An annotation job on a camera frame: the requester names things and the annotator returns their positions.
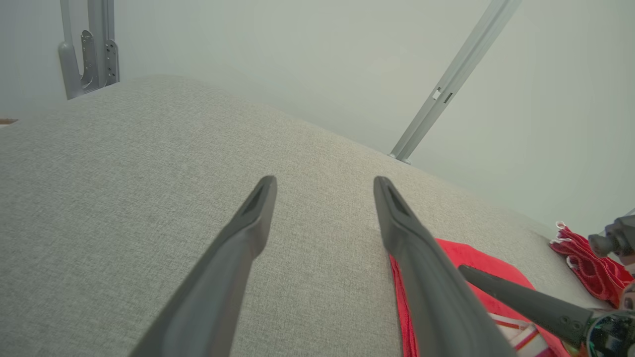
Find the red fabric with white trim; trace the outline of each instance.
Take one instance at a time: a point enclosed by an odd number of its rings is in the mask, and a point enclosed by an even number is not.
[[[558,238],[549,245],[551,249],[567,258],[571,270],[591,295],[618,308],[622,291],[633,281],[631,274],[610,258],[598,258],[589,241],[569,227],[561,229]]]
[[[473,247],[461,244],[454,243],[449,241],[444,241],[442,239],[437,239],[441,248],[445,251],[447,256],[450,258],[452,263],[455,266],[459,266],[461,264],[467,264],[469,266],[473,266],[477,269],[480,269],[486,273],[494,274],[496,276],[500,276],[503,279],[507,279],[509,281],[513,281],[517,284],[526,286],[528,288],[534,289],[531,283],[525,278],[525,276],[518,271],[514,266],[497,259],[495,257],[489,256],[479,250],[474,249]],[[399,264],[396,260],[391,257],[391,266],[392,266],[392,277],[395,282],[395,291],[397,297],[397,309],[399,311],[399,322],[401,324],[401,337],[403,341],[403,355],[404,357],[418,357],[418,346],[417,339],[415,338],[415,332],[412,327],[412,321],[410,320],[410,310],[408,309],[408,301],[406,298],[406,293],[403,286],[403,281],[401,279],[401,271],[399,270]],[[475,286],[470,285],[476,296],[483,303],[487,311],[492,314],[504,316],[506,318],[511,318],[514,320],[521,320],[528,322],[526,318],[524,318],[519,313],[515,312],[511,308],[503,305],[500,301],[494,299],[493,297],[487,295],[482,292],[480,289]],[[560,340],[550,334],[549,332],[543,330],[540,327],[537,327],[540,335],[544,339],[544,341],[549,346],[549,349],[540,354],[540,357],[568,357],[568,353],[562,346]]]

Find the gray metal bracket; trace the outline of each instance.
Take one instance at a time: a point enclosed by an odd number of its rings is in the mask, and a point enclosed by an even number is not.
[[[60,0],[64,41],[58,47],[66,97],[72,99],[119,82],[119,48],[114,41],[114,0],[87,0],[88,27],[81,34],[80,76],[70,31],[69,0]]]
[[[81,88],[84,93],[99,89],[99,74],[97,72],[97,53],[93,35],[87,30],[81,33],[81,49],[84,57],[84,75],[81,78]]]
[[[397,158],[397,157],[395,156],[395,154],[393,154],[393,153],[388,154],[388,156],[390,156],[390,157],[391,157],[391,158],[393,158],[393,159],[396,159],[396,158]],[[403,159],[403,160],[400,160],[400,161],[401,161],[402,163],[405,163],[405,164],[408,164],[408,165],[412,166],[412,162],[410,162],[410,160],[409,160],[409,159]]]
[[[115,41],[106,40],[106,85],[119,82],[119,48]]]

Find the gray fabric surface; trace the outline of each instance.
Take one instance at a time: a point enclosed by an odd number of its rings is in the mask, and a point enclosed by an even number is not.
[[[158,76],[0,131],[0,355],[129,353],[269,174],[274,220],[233,356],[401,355],[376,175],[435,236],[514,264],[538,290],[598,304],[516,214],[274,109]]]

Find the sofa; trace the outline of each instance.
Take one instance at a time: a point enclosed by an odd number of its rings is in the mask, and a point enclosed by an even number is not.
[[[151,76],[0,130],[0,355],[124,356],[258,180],[277,177],[232,356],[401,356],[373,178],[389,177],[437,238],[593,299],[556,234],[283,112]]]

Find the fabric texture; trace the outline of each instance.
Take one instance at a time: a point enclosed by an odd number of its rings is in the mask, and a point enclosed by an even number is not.
[[[264,175],[278,194],[233,356],[399,356],[373,200],[389,177],[435,236],[591,298],[548,229],[207,84],[122,82],[0,130],[0,355],[128,354]]]
[[[633,281],[623,265],[608,257],[598,258],[589,241],[566,226],[558,232],[558,238],[552,240],[550,246],[566,257],[567,265],[591,295],[608,301],[615,308],[620,306],[624,288]]]
[[[447,254],[448,258],[452,261],[455,267],[458,267],[462,264],[466,264],[468,266],[475,267],[476,269],[482,270],[489,274],[494,274],[500,278],[505,280],[509,280],[511,282],[517,283],[519,285],[532,288],[529,280],[525,278],[523,273],[521,273],[514,266],[497,259],[495,257],[489,256],[483,252],[479,252],[473,247],[461,244],[454,243],[451,241],[445,241],[443,239],[437,239],[437,243],[445,254]],[[417,346],[417,340],[415,337],[415,331],[413,329],[412,320],[410,318],[410,309],[408,307],[408,299],[406,297],[403,280],[401,278],[401,271],[399,270],[399,263],[393,258],[391,259],[392,265],[392,276],[395,282],[395,290],[397,297],[397,307],[399,311],[399,322],[401,324],[401,338],[403,341],[403,356],[404,357],[425,357],[425,353],[419,354],[419,348]],[[492,296],[489,296],[487,293],[483,292],[481,289],[475,287],[474,285],[469,284],[472,288],[472,291],[476,294],[476,297],[483,303],[485,309],[492,314],[496,314],[499,316],[503,316],[506,318],[512,318],[514,320],[521,320],[525,322],[530,322],[524,316],[517,313],[515,310],[506,306],[502,302],[494,299]],[[541,327],[538,327],[538,331],[540,332],[542,338],[545,340],[549,348],[551,349],[548,353],[541,354],[543,357],[568,357],[569,354],[564,349],[560,340],[553,336],[551,333],[547,332]]]

